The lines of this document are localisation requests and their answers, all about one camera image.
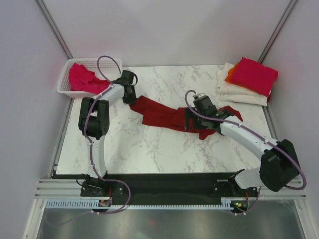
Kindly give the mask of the folded orange t shirt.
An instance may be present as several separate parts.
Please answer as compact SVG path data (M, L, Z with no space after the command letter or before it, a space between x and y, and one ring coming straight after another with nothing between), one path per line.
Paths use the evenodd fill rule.
M236 85L239 87L247 88L245 85L246 80L245 80L245 75L243 73L237 73L237 68L238 68L239 62L237 62L229 71L228 75L225 78L225 82Z

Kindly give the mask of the folded cream t shirt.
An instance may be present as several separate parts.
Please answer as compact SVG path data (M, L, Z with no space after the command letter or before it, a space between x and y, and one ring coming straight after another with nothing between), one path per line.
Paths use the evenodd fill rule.
M225 81L226 77L228 76L228 71L233 67L233 64L226 62L223 69L218 70L216 73L216 93L219 100L222 102L235 102L267 106L267 97Z

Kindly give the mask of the dark red t shirt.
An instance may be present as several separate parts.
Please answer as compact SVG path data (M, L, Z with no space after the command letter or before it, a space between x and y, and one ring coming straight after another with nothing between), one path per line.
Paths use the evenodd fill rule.
M219 119L225 119L226 116L235 116L242 120L240 113L230 106L217 109L208 96L195 97L193 103L195 105L193 109L203 116ZM205 140L215 133L214 129L186 131L184 127L184 108L173 109L145 96L140 96L134 104L130 105L130 109L143 115L142 124L144 125L196 133L200 140Z

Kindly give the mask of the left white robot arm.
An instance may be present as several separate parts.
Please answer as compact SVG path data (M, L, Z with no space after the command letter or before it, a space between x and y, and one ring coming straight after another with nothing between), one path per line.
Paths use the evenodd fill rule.
M107 166L104 156L105 136L110 127L109 108L118 100L125 105L134 104L137 100L137 82L135 73L124 70L120 78L112 81L106 90L92 98L82 99L78 127L87 140L89 150L89 168L83 174L82 197L106 197L110 193L112 183L105 181Z

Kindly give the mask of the folded pink t shirt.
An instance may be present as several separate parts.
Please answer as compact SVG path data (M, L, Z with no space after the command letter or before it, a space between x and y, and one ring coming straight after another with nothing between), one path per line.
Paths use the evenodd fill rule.
M245 75L246 89L265 97L270 95L272 86L279 74L277 70L244 57L239 61L236 72Z

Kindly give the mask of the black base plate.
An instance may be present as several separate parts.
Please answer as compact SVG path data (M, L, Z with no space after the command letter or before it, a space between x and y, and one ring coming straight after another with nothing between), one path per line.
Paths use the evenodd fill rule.
M116 204L204 204L218 203L223 198L253 199L257 188L233 191L229 184L232 173L157 173L109 174L110 193ZM58 181L71 181L80 190L85 181L83 174L54 175Z

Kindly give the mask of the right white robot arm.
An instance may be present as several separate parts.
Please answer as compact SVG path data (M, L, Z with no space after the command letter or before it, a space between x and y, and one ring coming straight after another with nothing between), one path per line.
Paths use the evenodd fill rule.
M229 178L228 190L232 195L240 196L246 189L256 187L266 187L273 192L282 188L304 189L307 181L292 142L263 136L230 110L217 109L209 96L192 93L194 106L188 106L187 110L194 117L195 127L231 138L260 160L259 167L239 170Z

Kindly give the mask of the white plastic basket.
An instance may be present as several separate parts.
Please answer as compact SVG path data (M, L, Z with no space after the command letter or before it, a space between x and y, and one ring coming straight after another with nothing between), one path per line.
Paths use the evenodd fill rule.
M118 58L73 58L63 67L57 92L71 98L92 97L109 87L121 72L122 61Z

